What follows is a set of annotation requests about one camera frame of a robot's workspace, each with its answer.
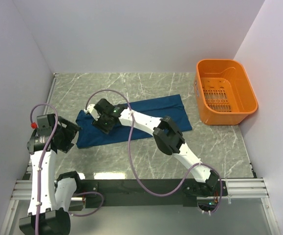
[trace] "black bracket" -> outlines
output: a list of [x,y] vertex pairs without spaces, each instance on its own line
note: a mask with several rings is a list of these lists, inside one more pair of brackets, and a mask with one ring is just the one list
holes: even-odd
[[127,107],[123,104],[112,105],[106,99],[100,99],[94,106],[100,117],[94,120],[92,125],[108,134],[113,127],[119,123],[119,117],[124,109]]
[[180,153],[179,149],[185,140],[182,132],[171,117],[161,118],[161,123],[154,128],[153,137],[158,149],[167,154]]
[[[74,146],[71,142],[81,128],[61,116],[59,116],[58,121],[58,127],[47,150],[53,149],[56,152],[57,150],[60,150],[67,153]],[[33,131],[31,138],[27,143],[27,148],[30,154],[43,150],[55,125],[54,114],[38,116],[37,125],[38,128]]]

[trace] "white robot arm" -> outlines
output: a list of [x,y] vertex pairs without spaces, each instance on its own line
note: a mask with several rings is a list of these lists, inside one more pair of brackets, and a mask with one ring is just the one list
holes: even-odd
[[[37,171],[38,163],[41,157],[42,151],[37,151],[30,156],[32,162],[32,196],[28,208],[29,215],[36,214],[37,202]],[[71,198],[77,189],[77,179],[66,177],[58,179],[57,188],[55,191],[54,178],[55,178],[55,161],[57,153],[54,150],[46,152],[43,160],[42,170],[42,184],[41,184],[41,206],[40,213],[47,211],[54,211],[63,208],[65,212],[68,212],[68,208],[71,202]]]
[[[105,133],[108,133],[113,127],[113,124],[115,124],[114,121],[116,120],[112,120],[112,118],[118,118],[118,121],[123,126],[131,126],[131,114],[133,113],[135,118],[134,128],[154,136],[156,143],[162,152],[168,155],[173,155],[187,169],[196,163],[202,163],[188,147],[187,143],[182,138],[182,133],[178,130],[176,124],[170,118],[151,117],[134,110],[130,111],[128,108],[124,108],[124,106],[112,106],[105,99],[101,99],[97,104],[89,104],[84,112],[91,114],[95,119],[93,124]],[[174,144],[174,147],[162,146],[164,145],[162,142],[168,141],[169,137],[172,137],[171,135],[173,134],[175,137],[179,137],[179,139],[176,140],[177,143]],[[191,173],[195,180],[201,183],[205,183],[211,174],[210,169],[203,165],[195,167],[191,170]]]

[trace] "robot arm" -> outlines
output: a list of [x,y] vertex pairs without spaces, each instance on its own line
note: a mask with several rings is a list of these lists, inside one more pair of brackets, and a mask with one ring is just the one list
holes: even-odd
[[38,165],[42,157],[43,148],[54,127],[54,114],[37,117],[38,128],[34,130],[27,148],[32,162],[32,195],[27,211],[27,217],[20,219],[20,230],[25,235],[35,234],[35,220],[37,205],[40,205],[39,234],[68,235],[70,231],[70,218],[68,209],[74,193],[80,190],[81,180],[76,171],[61,174],[55,179],[55,161],[57,151],[68,152],[74,144],[74,139],[80,127],[66,119],[59,117],[56,132],[45,153],[42,168]]
[[[170,117],[151,117],[137,111],[130,111],[124,105],[113,106],[106,99],[101,99],[97,104],[89,104],[85,113],[94,118],[93,125],[108,134],[114,125],[132,126],[132,116],[135,118],[134,128],[152,135],[160,151],[173,155],[187,169],[201,160],[191,151],[185,142],[181,131]],[[191,170],[197,182],[216,184],[217,175],[199,165]]]

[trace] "white backdrop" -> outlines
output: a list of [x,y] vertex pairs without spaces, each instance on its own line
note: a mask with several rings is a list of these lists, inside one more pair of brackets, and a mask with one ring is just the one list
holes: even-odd
[[241,124],[258,176],[265,179],[283,234],[283,0],[266,0],[235,57],[259,109]]
[[13,0],[55,72],[195,71],[233,59],[263,0]]
[[0,227],[29,161],[30,110],[46,101],[52,77],[15,5],[0,0]]

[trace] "red connector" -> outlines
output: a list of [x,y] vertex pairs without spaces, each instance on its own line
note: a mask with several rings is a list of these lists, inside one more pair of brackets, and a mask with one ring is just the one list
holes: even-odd
[[31,126],[33,129],[37,129],[37,128],[38,128],[38,126],[37,126],[37,124],[36,124],[35,122],[33,122],[32,124],[30,124],[30,126]]

